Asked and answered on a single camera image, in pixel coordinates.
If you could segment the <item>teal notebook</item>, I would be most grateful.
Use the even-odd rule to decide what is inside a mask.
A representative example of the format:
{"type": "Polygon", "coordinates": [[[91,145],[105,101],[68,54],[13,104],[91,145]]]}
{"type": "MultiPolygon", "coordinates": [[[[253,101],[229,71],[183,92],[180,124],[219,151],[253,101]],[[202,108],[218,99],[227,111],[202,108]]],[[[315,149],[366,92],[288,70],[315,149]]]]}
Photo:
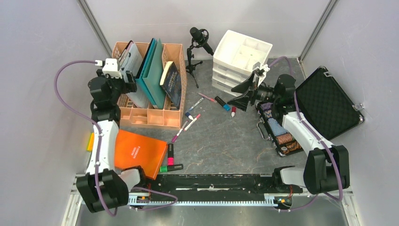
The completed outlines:
{"type": "Polygon", "coordinates": [[[148,75],[148,70],[150,66],[150,57],[152,56],[153,50],[157,45],[157,41],[155,38],[152,38],[151,42],[149,43],[146,53],[144,55],[143,61],[139,68],[138,74],[136,76],[136,83],[141,88],[142,92],[146,95],[147,99],[150,101],[152,105],[155,105],[155,101],[147,88],[147,85],[144,82],[144,78],[148,75]]]}

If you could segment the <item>printed white paper sheet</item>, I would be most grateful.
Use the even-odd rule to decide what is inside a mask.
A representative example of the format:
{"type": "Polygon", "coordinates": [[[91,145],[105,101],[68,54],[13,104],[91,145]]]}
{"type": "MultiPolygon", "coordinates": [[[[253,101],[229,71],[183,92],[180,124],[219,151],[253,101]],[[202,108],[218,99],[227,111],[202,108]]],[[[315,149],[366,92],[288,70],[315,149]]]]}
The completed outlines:
{"type": "MultiPolygon", "coordinates": [[[[143,58],[139,53],[136,44],[134,43],[131,46],[129,53],[126,56],[122,64],[122,67],[120,67],[121,74],[125,75],[126,71],[131,71],[133,73],[134,78],[136,79],[142,61],[143,58]]],[[[126,95],[138,108],[147,108],[149,100],[147,99],[146,95],[142,92],[138,84],[137,84],[137,92],[128,93],[126,95]]]]}

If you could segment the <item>black clipboard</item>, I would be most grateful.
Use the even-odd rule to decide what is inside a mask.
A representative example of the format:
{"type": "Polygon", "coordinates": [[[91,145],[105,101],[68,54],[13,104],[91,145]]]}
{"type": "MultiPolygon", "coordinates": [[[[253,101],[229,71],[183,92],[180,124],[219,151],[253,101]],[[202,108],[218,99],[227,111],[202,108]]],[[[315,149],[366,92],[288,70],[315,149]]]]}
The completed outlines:
{"type": "Polygon", "coordinates": [[[125,48],[123,49],[121,55],[119,56],[118,60],[119,60],[119,65],[120,67],[122,67],[122,64],[127,56],[127,54],[129,53],[129,50],[131,48],[131,46],[134,44],[134,42],[132,40],[130,40],[127,45],[125,46],[125,48]]]}

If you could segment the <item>peach plastic file organizer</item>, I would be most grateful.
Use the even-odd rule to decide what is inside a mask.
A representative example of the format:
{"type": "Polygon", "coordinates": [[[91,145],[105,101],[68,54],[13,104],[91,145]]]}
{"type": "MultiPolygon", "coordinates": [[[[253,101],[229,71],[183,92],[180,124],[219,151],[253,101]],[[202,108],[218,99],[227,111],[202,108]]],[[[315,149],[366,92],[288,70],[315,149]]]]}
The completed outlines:
{"type": "Polygon", "coordinates": [[[172,102],[169,97],[165,98],[164,108],[161,110],[155,109],[151,103],[148,104],[147,108],[138,108],[126,94],[123,94],[118,100],[118,105],[121,109],[121,126],[151,129],[180,129],[184,122],[184,105],[187,89],[187,73],[182,44],[163,44],[162,62],[165,64],[168,61],[174,61],[180,70],[182,80],[180,109],[172,109],[172,102]]]}

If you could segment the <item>dark blue hardcover book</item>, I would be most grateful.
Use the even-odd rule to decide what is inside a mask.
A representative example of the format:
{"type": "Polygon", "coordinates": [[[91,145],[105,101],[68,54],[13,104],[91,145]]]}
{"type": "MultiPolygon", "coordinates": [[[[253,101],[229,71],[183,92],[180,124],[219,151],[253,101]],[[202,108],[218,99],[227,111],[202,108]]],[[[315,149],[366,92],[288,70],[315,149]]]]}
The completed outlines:
{"type": "Polygon", "coordinates": [[[172,104],[180,109],[182,98],[182,80],[180,72],[173,61],[167,61],[160,79],[160,86],[171,100],[172,104]]]}

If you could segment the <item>orange book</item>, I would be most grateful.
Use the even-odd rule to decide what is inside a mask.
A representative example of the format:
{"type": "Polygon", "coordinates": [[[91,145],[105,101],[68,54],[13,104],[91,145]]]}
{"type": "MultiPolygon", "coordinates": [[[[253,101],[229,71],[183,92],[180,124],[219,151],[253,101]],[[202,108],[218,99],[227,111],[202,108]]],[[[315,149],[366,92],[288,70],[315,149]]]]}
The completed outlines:
{"type": "Polygon", "coordinates": [[[114,165],[121,170],[140,166],[145,176],[155,179],[167,151],[167,143],[136,133],[119,130],[114,165]]]}

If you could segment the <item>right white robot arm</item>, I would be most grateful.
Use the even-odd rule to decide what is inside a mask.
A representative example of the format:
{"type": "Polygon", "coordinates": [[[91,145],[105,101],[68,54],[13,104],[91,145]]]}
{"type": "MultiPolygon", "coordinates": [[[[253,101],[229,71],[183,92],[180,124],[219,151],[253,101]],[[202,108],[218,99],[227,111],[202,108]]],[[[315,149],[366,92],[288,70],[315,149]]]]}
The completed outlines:
{"type": "Polygon", "coordinates": [[[306,120],[300,111],[295,93],[295,79],[289,74],[280,75],[274,87],[261,85],[264,76],[253,72],[249,78],[231,89],[240,96],[228,103],[243,111],[256,100],[273,102],[272,117],[286,129],[307,155],[304,168],[283,167],[275,169],[272,187],[277,192],[286,191],[290,185],[304,187],[311,194],[338,191],[335,200],[343,198],[344,189],[350,186],[349,154],[343,145],[334,145],[325,139],[306,120]]]}

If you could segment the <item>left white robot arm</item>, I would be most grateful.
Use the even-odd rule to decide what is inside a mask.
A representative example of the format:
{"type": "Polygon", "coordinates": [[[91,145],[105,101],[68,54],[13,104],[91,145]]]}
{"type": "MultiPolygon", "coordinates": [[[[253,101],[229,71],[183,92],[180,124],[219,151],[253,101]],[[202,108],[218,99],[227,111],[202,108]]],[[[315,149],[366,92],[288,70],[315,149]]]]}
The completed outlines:
{"type": "Polygon", "coordinates": [[[121,110],[117,104],[122,94],[136,92],[137,86],[132,73],[124,79],[120,72],[113,78],[111,73],[96,71],[97,76],[88,82],[93,101],[90,104],[91,121],[94,127],[94,143],[91,159],[84,176],[77,179],[77,189],[92,213],[107,211],[128,204],[129,192],[144,191],[148,179],[141,167],[115,171],[114,156],[116,138],[120,130],[121,110]]]}

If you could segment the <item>blue highlighter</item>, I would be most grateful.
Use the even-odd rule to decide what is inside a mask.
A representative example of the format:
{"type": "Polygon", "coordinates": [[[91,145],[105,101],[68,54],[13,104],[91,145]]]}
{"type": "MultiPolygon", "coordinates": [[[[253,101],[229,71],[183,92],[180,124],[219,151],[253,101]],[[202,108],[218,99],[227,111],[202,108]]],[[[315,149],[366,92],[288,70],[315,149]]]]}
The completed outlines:
{"type": "Polygon", "coordinates": [[[226,111],[230,111],[231,110],[231,108],[229,107],[229,105],[225,102],[225,101],[223,101],[219,96],[216,96],[215,97],[215,101],[224,109],[224,110],[226,110],[226,111]]]}

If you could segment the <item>pink thin pen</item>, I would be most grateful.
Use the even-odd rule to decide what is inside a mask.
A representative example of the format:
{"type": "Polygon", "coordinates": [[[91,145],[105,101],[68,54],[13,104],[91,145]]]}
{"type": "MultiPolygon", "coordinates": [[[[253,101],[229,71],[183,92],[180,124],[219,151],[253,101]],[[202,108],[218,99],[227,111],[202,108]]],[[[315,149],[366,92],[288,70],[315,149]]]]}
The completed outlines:
{"type": "Polygon", "coordinates": [[[213,98],[211,98],[211,97],[208,97],[208,96],[206,96],[206,95],[204,95],[204,94],[202,94],[202,93],[200,93],[200,92],[198,92],[198,95],[200,95],[201,97],[203,97],[203,98],[205,98],[205,99],[207,99],[207,100],[209,100],[209,101],[212,101],[212,102],[214,102],[214,103],[217,103],[217,101],[216,101],[215,99],[213,99],[213,98]]]}

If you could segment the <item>green file folder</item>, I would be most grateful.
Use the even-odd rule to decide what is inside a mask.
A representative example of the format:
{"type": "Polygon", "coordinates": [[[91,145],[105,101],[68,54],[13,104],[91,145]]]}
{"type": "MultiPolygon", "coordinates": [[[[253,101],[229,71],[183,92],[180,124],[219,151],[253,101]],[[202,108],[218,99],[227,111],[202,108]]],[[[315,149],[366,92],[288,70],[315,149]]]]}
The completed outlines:
{"type": "Polygon", "coordinates": [[[166,97],[165,91],[160,86],[160,79],[164,70],[162,61],[163,45],[161,39],[156,41],[157,45],[150,57],[151,64],[149,66],[148,75],[144,78],[144,82],[155,101],[153,107],[156,109],[163,109],[166,97]]]}

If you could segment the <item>white plastic drawer unit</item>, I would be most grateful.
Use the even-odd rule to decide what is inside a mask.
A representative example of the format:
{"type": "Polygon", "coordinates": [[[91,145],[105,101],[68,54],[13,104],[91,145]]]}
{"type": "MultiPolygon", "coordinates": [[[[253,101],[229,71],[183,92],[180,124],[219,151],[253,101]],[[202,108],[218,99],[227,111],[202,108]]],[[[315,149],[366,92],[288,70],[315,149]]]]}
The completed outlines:
{"type": "Polygon", "coordinates": [[[226,31],[213,55],[212,86],[232,96],[231,89],[244,82],[257,63],[265,64],[273,45],[232,30],[226,31]]]}

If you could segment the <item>clear barrel pen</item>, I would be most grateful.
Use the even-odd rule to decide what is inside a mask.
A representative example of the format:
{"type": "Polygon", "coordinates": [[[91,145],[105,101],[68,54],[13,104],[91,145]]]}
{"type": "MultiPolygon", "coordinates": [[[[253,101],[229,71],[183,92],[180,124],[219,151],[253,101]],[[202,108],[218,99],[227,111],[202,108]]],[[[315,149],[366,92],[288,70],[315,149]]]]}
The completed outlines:
{"type": "Polygon", "coordinates": [[[201,97],[195,104],[193,104],[187,112],[192,111],[195,107],[197,107],[202,101],[204,100],[204,97],[201,97]]]}

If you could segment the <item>pink white marker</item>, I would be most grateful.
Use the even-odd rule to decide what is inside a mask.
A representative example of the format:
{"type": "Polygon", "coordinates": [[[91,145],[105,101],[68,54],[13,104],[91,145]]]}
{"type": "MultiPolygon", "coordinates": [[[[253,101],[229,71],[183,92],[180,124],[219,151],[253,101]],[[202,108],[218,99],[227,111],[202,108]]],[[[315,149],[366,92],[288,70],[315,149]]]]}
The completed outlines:
{"type": "Polygon", "coordinates": [[[201,114],[198,114],[190,123],[187,124],[187,126],[184,128],[184,131],[187,131],[201,116],[201,114]]]}

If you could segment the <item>blue cap white marker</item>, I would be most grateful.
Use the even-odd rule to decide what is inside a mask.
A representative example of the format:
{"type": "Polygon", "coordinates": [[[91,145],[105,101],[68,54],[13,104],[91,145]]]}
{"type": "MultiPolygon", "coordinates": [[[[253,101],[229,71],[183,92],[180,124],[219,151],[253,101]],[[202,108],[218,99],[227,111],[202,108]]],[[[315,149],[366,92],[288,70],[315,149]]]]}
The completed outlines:
{"type": "Polygon", "coordinates": [[[193,117],[189,112],[186,112],[184,115],[185,115],[187,118],[189,118],[190,120],[194,120],[194,117],[193,117]]]}

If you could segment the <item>yellow orange block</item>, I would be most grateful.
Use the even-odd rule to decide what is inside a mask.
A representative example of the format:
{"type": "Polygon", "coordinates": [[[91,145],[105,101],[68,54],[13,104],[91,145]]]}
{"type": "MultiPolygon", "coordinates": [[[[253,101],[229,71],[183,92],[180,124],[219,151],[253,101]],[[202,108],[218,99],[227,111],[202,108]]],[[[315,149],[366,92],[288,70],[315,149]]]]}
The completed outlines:
{"type": "Polygon", "coordinates": [[[88,152],[92,152],[93,150],[93,145],[94,145],[94,133],[91,133],[90,138],[88,140],[87,148],[86,150],[88,152]]]}

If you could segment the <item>magenta marker pen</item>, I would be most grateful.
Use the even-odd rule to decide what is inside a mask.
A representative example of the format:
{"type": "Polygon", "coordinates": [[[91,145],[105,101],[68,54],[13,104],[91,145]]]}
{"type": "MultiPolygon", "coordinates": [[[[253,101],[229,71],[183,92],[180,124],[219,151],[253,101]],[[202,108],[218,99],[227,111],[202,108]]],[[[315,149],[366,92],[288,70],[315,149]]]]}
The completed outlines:
{"type": "Polygon", "coordinates": [[[188,121],[185,121],[184,124],[181,126],[181,128],[179,129],[179,131],[177,132],[177,134],[172,138],[171,142],[174,143],[179,135],[182,133],[183,129],[185,128],[185,126],[188,124],[188,121]]]}

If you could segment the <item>black open carrying case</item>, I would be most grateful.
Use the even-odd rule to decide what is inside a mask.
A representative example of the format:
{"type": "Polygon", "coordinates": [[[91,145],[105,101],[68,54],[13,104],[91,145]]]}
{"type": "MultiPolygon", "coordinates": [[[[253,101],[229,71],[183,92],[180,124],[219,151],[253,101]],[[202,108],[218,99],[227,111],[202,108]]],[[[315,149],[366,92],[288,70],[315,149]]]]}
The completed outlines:
{"type": "MultiPolygon", "coordinates": [[[[327,140],[362,124],[365,117],[350,100],[329,70],[318,67],[299,86],[298,106],[306,120],[327,140]]],[[[272,117],[271,101],[259,102],[257,126],[264,139],[271,140],[277,154],[285,157],[303,151],[298,141],[272,117]]]]}

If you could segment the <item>green highlighter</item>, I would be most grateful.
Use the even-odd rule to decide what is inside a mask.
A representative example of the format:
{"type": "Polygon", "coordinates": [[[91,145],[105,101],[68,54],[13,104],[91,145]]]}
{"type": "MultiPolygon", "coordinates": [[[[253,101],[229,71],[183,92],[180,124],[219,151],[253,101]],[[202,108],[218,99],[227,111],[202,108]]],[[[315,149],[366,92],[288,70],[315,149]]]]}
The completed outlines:
{"type": "Polygon", "coordinates": [[[183,170],[183,169],[184,169],[183,164],[161,166],[159,169],[159,173],[172,172],[172,171],[183,170]]]}

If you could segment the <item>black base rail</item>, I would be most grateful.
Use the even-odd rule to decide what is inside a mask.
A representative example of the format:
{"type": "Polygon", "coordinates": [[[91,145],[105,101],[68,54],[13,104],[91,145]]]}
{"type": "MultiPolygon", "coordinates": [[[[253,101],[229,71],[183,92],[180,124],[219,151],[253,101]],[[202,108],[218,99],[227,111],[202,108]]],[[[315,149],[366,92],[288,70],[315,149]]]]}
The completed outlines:
{"type": "Polygon", "coordinates": [[[262,201],[265,194],[301,194],[303,189],[284,185],[270,174],[159,174],[144,188],[154,190],[151,201],[228,202],[262,201]]]}

